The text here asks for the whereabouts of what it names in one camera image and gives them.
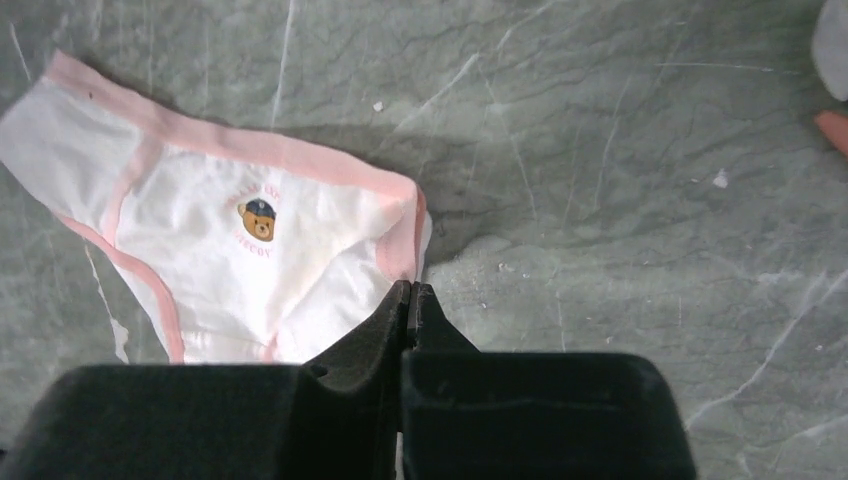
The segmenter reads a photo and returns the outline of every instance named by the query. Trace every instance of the debris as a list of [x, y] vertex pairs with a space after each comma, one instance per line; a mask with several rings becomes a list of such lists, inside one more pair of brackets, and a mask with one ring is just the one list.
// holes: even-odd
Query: debris
[[718, 171], [718, 175], [713, 179], [713, 185], [718, 188], [727, 188], [727, 172], [722, 168]]

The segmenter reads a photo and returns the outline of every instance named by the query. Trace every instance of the marble surface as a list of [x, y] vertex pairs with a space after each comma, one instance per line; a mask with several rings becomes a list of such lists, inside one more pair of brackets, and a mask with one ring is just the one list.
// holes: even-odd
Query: marble surface
[[[0, 108], [61, 48], [407, 174], [427, 279], [481, 348], [638, 353], [701, 478], [842, 479], [848, 164], [812, 123], [839, 108], [809, 55], [821, 4], [7, 0]], [[61, 372], [165, 357], [95, 247], [5, 169], [0, 199], [2, 447]]]

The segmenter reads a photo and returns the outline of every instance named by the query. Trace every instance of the bear graphic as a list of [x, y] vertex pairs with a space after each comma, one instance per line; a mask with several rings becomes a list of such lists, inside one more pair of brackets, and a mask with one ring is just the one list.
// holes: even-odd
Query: bear graphic
[[274, 239], [274, 220], [277, 213], [262, 199], [256, 198], [247, 203], [239, 204], [239, 215], [241, 215], [244, 229], [253, 238], [270, 242]]

